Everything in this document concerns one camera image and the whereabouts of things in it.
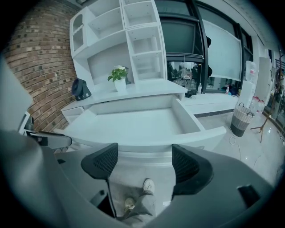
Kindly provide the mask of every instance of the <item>gray basket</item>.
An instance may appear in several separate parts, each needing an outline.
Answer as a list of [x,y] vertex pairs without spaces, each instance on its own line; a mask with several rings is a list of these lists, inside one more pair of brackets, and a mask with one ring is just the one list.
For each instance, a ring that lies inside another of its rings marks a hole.
[[236,106],[235,110],[233,111],[231,124],[232,132],[238,137],[244,135],[246,128],[254,117],[254,114],[250,111],[249,108],[246,108],[244,104],[243,106],[240,106],[240,104],[243,103],[239,103],[239,105]]

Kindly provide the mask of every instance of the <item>white wall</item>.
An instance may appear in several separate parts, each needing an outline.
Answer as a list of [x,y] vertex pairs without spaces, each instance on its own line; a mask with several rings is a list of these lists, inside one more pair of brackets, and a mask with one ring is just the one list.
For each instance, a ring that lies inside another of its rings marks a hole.
[[241,12],[236,10],[234,7],[232,7],[226,1],[224,1],[224,0],[199,0],[199,1],[204,2],[204,3],[214,7],[216,9],[220,10],[221,12],[223,12],[224,14],[226,14],[227,16],[232,18],[236,23],[239,23],[240,26],[250,36],[256,36],[257,35],[257,32],[255,31],[253,26],[245,19],[245,16],[241,15]]

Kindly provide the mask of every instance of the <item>gray pants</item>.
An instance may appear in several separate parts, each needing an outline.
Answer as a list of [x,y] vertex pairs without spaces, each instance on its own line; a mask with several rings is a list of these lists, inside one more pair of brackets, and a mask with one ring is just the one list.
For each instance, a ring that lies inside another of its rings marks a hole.
[[140,196],[134,209],[124,216],[122,222],[135,228],[145,226],[155,218],[155,201],[154,195]]

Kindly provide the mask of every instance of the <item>ceiling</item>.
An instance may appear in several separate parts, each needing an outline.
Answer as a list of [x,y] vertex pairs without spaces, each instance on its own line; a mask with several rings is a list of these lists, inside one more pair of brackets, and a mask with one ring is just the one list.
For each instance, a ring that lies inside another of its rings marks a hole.
[[235,8],[241,14],[244,14],[244,18],[250,23],[253,29],[256,31],[261,41],[264,43],[267,49],[278,50],[278,46],[281,47],[281,43],[278,40],[274,30],[269,22],[261,14],[259,9],[253,5],[249,0],[224,0],[228,4]]

